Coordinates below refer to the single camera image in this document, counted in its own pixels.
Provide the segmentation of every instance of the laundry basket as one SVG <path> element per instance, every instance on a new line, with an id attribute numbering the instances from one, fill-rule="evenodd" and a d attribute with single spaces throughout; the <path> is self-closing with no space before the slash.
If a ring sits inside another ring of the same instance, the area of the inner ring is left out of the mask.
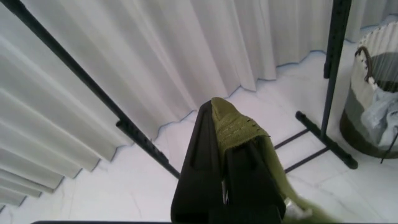
<path id="1" fill-rule="evenodd" d="M 356 150 L 373 157 L 398 158 L 398 141 L 390 146 L 380 146 L 373 141 L 369 130 L 361 122 L 361 115 L 374 102 L 374 87 L 395 93 L 398 91 L 398 22 L 391 22 L 365 35 L 355 53 L 351 85 L 340 131 L 344 139 Z"/>

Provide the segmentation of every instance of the floor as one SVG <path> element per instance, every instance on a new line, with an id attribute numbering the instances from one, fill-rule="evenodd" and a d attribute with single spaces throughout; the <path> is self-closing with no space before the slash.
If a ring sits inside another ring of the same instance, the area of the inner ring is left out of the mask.
<path id="1" fill-rule="evenodd" d="M 355 48 L 355 44 L 344 44 L 328 135 L 353 155 L 359 168 L 350 170 L 332 152 L 326 152 L 288 177 L 298 194 L 344 222 L 398 222 L 398 161 L 379 164 L 379 159 L 350 148 L 338 130 Z M 321 123 L 327 87 L 322 77 L 324 61 L 324 53 L 312 52 L 298 65 L 279 67 L 277 81 L 259 80 L 257 92 L 239 88 L 227 100 L 255 119 L 278 144 L 304 129 L 295 119 L 297 110 Z M 196 116 L 193 111 L 181 122 L 162 127 L 155 140 L 177 169 L 182 166 Z M 323 148 L 307 133 L 277 153 L 288 167 Z M 122 147 L 112 162 L 101 161 L 92 173 L 83 170 L 76 179 L 65 179 L 53 195 L 28 197 L 19 208 L 6 207 L 0 213 L 0 223 L 169 221 L 176 184 L 177 180 L 138 146 Z"/>

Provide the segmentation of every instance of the curtain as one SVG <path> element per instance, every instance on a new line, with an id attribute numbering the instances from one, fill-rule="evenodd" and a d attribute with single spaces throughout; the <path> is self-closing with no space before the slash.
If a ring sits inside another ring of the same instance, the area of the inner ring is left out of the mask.
<path id="1" fill-rule="evenodd" d="M 22 1 L 149 137 L 211 97 L 326 51 L 332 1 Z M 346 38 L 398 12 L 354 0 Z M 0 6 L 0 205 L 51 193 L 131 144 L 118 118 Z"/>

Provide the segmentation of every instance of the pleated curtain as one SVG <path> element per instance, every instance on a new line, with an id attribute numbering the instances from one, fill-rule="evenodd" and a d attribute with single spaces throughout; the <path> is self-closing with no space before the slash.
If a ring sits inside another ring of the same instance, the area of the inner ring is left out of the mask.
<path id="1" fill-rule="evenodd" d="M 332 1 L 23 0 L 151 139 L 211 97 L 325 51 Z M 346 38 L 398 12 L 354 0 Z M 0 205 L 50 194 L 131 144 L 118 118 L 15 15 L 0 6 Z"/>

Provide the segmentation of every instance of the black metal rack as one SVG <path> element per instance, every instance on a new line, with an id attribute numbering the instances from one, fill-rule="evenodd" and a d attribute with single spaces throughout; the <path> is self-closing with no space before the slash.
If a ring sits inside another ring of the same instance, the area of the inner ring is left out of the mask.
<path id="1" fill-rule="evenodd" d="M 106 92 L 87 74 L 87 72 L 76 62 L 76 60 L 55 40 L 55 38 L 43 27 L 43 25 L 26 9 L 20 0 L 0 0 L 13 14 L 15 14 L 118 118 L 116 126 L 123 131 L 129 138 L 137 143 L 161 166 L 168 170 L 174 177 L 179 178 L 180 173 L 169 163 L 166 156 L 154 146 L 142 131 L 128 118 L 121 108 L 106 94 Z M 325 109 L 323 112 L 322 128 L 319 129 L 303 113 L 298 111 L 296 118 L 306 127 L 305 130 L 286 139 L 275 146 L 275 149 L 288 144 L 294 139 L 299 138 L 307 132 L 314 134 L 326 148 L 312 154 L 304 160 L 287 168 L 285 171 L 301 166 L 302 164 L 318 157 L 319 155 L 331 150 L 349 168 L 356 169 L 358 163 L 344 151 L 336 142 L 326 135 L 328 120 L 336 85 L 338 66 L 340 63 L 341 50 L 345 37 L 345 30 L 348 21 L 351 0 L 334 0 L 330 22 L 330 33 L 328 38 L 328 50 L 324 68 L 324 78 L 329 79 L 326 94 Z"/>

